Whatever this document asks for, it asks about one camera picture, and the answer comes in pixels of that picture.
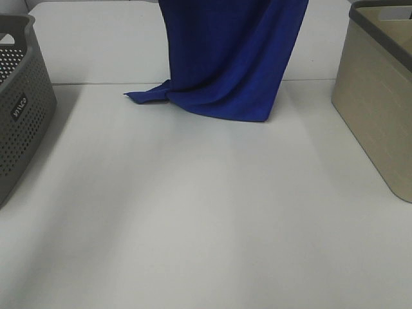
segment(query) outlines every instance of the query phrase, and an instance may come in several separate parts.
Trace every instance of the white wall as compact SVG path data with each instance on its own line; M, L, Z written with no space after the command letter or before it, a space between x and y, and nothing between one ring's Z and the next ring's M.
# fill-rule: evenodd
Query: white wall
M52 1L58 2L58 1L85 1L85 0L26 0L26 3L27 3L29 10L31 10L32 8L34 8L34 6L36 6L40 2L52 2ZM130 1L130 0L87 0L87 1ZM157 0L143 0L143 1L157 2Z
M24 0L0 0L0 13L23 14L27 7Z

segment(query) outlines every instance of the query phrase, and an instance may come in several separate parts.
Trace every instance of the white table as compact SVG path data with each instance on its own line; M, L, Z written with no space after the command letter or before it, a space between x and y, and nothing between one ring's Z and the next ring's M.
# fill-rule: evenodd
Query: white table
M266 124L56 86L0 210L0 308L406 309L412 207L330 103L283 82Z
M349 9L347 0L310 1L285 80L336 77ZM31 14L54 84L169 78L167 37L155 3L41 3Z

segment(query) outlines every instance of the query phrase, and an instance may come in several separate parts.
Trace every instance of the perforated basket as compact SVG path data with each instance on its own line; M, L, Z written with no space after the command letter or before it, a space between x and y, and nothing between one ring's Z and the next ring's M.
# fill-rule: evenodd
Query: perforated basket
M29 15L0 14L0 206L23 174L56 106L52 84Z

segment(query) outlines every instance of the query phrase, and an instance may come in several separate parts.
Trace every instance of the blue cloth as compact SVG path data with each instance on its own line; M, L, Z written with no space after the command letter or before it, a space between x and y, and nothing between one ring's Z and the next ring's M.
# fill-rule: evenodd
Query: blue cloth
M308 0L159 0L171 79L137 103L170 100L200 115L269 117Z

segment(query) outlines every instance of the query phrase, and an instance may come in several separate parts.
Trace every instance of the blue towel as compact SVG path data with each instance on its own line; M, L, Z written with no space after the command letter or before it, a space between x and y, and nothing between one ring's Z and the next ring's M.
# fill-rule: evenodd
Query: blue towel
M171 79L126 93L170 100L191 113L267 120L308 0L159 0Z

